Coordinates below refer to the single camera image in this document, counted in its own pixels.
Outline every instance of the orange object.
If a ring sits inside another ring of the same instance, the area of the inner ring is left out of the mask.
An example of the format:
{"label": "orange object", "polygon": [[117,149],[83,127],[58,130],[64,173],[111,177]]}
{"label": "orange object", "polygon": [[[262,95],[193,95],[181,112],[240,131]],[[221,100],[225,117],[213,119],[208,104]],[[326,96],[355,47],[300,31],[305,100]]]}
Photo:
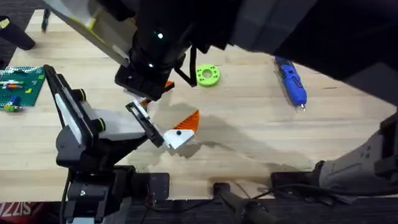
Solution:
{"label": "orange object", "polygon": [[196,133],[198,125],[199,125],[199,110],[196,110],[193,114],[185,118],[185,120],[183,120],[173,129],[193,130],[193,132]]}
{"label": "orange object", "polygon": [[152,100],[145,98],[145,99],[143,99],[143,100],[141,101],[140,104],[141,104],[141,106],[148,106],[148,104],[149,104],[150,102],[152,102]]}
{"label": "orange object", "polygon": [[173,84],[173,83],[174,83],[173,81],[167,81],[165,87],[168,87],[169,85],[171,85],[171,84]]}

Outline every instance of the wooden table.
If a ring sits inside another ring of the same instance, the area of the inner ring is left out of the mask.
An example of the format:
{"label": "wooden table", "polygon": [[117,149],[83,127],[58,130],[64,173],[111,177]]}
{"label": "wooden table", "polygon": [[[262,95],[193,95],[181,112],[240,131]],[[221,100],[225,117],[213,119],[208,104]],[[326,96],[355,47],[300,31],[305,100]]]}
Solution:
{"label": "wooden table", "polygon": [[[26,52],[17,49],[10,66],[49,64],[72,87],[84,88],[94,108],[127,113],[124,105],[131,96],[114,83],[119,65],[54,15],[48,32],[42,34],[42,14],[35,11],[26,30],[37,46]],[[197,64],[219,67],[219,84],[190,88],[173,72],[176,87],[149,106],[163,130],[199,109],[193,142],[166,151],[148,141],[120,164],[168,172],[173,199],[211,197],[212,183],[217,181],[230,182],[239,195],[254,196],[269,187],[271,172],[311,170],[321,159],[335,159],[355,149],[395,110],[298,65],[308,103],[306,112],[295,110],[272,60],[236,47],[199,54]],[[188,71],[187,62],[183,69]],[[61,126],[47,83],[35,107],[0,113],[0,127],[0,202],[60,200],[67,170],[55,163],[55,138]]]}

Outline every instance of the green gear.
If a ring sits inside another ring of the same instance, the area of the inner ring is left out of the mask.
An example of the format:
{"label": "green gear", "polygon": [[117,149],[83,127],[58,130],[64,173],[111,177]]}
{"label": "green gear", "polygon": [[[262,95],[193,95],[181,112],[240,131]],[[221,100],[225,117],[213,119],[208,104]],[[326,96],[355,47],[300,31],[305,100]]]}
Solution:
{"label": "green gear", "polygon": [[[210,73],[209,77],[204,77],[204,73]],[[201,86],[212,86],[217,84],[220,79],[220,71],[217,66],[210,64],[203,64],[197,66],[197,82]]]}

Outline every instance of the green lego baseplate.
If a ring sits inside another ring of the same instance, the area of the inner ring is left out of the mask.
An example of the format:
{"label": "green lego baseplate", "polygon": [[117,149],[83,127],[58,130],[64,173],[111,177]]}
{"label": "green lego baseplate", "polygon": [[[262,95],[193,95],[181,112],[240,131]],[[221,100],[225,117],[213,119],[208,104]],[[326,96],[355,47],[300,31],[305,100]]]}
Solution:
{"label": "green lego baseplate", "polygon": [[11,96],[19,96],[21,101],[18,106],[34,106],[45,80],[42,67],[6,67],[0,72],[0,82],[15,80],[24,82],[22,88],[4,89],[0,85],[0,106],[6,105]]}

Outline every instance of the gray carpet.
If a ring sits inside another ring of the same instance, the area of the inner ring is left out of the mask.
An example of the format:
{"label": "gray carpet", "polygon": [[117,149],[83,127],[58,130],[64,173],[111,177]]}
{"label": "gray carpet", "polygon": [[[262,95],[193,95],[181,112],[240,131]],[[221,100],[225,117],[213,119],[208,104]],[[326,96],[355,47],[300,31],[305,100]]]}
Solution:
{"label": "gray carpet", "polygon": [[[34,9],[42,9],[44,5],[40,0],[1,0],[0,15],[9,16],[11,20],[25,29]],[[11,59],[15,47],[0,39],[0,59],[7,64]],[[169,208],[175,202],[166,201],[157,204],[158,209]],[[182,201],[180,206],[189,207],[198,201]],[[262,203],[278,217],[290,217],[297,223],[349,223],[349,224],[371,224],[371,223],[398,223],[398,199],[395,198],[366,198],[357,200],[351,206],[336,207],[334,209],[323,205],[306,204],[291,200],[263,200]],[[49,206],[57,212],[57,205]],[[135,203],[131,207],[127,223],[140,223],[146,208]],[[48,219],[41,223],[57,223],[57,219],[48,215]],[[228,213],[222,205],[212,203],[183,214],[149,212],[146,224],[159,223],[231,223]]]}
{"label": "gray carpet", "polygon": [[[30,17],[35,9],[43,9],[44,4],[40,0],[1,0],[0,1],[0,15],[9,16],[11,21],[19,27],[25,29]],[[15,47],[9,42],[0,38],[0,69],[6,66],[13,53]]]}

